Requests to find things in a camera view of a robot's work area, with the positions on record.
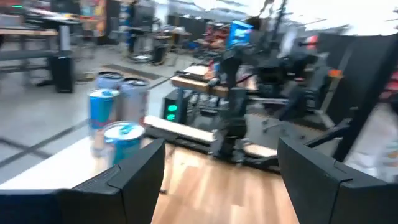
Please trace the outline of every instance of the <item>energy drink can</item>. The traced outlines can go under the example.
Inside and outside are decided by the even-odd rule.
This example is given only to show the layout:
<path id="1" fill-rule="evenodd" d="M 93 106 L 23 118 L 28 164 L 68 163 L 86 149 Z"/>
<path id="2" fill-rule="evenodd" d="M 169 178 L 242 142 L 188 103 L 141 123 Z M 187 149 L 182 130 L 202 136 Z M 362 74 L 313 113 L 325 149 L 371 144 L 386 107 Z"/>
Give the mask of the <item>energy drink can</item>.
<path id="1" fill-rule="evenodd" d="M 89 97 L 91 151 L 95 157 L 101 157 L 104 149 L 104 127 L 119 121 L 120 92 L 99 89 L 93 90 Z"/>
<path id="2" fill-rule="evenodd" d="M 121 119 L 144 126 L 147 113 L 149 82 L 138 78 L 125 78 L 120 86 L 122 98 Z"/>
<path id="3" fill-rule="evenodd" d="M 120 121 L 105 127 L 105 149 L 109 167 L 133 156 L 141 148 L 145 129 L 132 122 Z"/>
<path id="4" fill-rule="evenodd" d="M 123 79 L 124 77 L 117 72 L 99 72 L 95 78 L 95 86 L 98 89 L 118 90 Z"/>

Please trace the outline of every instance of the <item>white cloth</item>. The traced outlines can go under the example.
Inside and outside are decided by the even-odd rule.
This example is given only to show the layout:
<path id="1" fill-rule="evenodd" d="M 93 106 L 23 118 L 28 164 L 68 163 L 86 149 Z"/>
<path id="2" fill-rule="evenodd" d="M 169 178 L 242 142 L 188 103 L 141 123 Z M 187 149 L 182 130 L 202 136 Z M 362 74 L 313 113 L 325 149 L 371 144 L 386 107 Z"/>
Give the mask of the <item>white cloth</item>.
<path id="1" fill-rule="evenodd" d="M 377 105 L 345 164 L 386 182 L 398 177 L 398 117 L 387 104 Z"/>

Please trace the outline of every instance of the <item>can lid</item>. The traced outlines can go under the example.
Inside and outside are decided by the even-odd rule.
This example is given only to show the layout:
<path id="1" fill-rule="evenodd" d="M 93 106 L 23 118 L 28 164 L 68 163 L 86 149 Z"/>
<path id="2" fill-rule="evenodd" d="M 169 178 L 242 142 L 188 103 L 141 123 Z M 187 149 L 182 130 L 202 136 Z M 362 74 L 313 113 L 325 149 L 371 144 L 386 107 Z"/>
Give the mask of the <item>can lid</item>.
<path id="1" fill-rule="evenodd" d="M 124 83 L 131 86 L 147 86 L 149 83 L 140 78 L 125 78 Z"/>
<path id="2" fill-rule="evenodd" d="M 108 78 L 113 80 L 118 80 L 123 78 L 123 76 L 117 72 L 99 72 L 98 76 L 100 76 L 101 78 Z"/>
<path id="3" fill-rule="evenodd" d="M 120 122 L 111 125 L 104 133 L 108 139 L 130 140 L 137 139 L 144 134 L 144 128 L 135 123 Z"/>
<path id="4" fill-rule="evenodd" d="M 119 91 L 111 89 L 98 89 L 98 90 L 93 90 L 90 93 L 90 96 L 100 97 L 100 98 L 112 98 L 117 95 L 119 95 Z"/>

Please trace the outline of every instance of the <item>wooden floor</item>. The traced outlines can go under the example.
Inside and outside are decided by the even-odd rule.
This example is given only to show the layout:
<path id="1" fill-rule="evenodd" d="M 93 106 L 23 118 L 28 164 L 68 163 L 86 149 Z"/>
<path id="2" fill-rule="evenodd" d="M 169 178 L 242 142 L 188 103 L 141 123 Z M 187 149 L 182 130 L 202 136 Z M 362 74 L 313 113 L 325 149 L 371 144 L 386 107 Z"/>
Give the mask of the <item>wooden floor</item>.
<path id="1" fill-rule="evenodd" d="M 183 148 L 177 148 L 172 167 L 170 191 L 159 195 L 153 224 L 299 223 L 278 175 Z"/>

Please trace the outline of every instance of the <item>green light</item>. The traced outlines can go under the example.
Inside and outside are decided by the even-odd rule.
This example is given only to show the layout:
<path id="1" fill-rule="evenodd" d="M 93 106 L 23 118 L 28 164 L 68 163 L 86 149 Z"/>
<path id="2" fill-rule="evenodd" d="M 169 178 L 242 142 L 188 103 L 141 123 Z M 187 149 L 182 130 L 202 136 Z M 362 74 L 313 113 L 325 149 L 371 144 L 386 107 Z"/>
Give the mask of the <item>green light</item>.
<path id="1" fill-rule="evenodd" d="M 175 115 L 174 114 L 169 114 L 169 115 L 167 115 L 166 119 L 169 120 L 169 121 L 172 121 L 172 120 L 175 119 Z"/>
<path id="2" fill-rule="evenodd" d="M 176 111 L 177 110 L 177 106 L 176 105 L 170 105 L 167 107 L 168 111 Z"/>

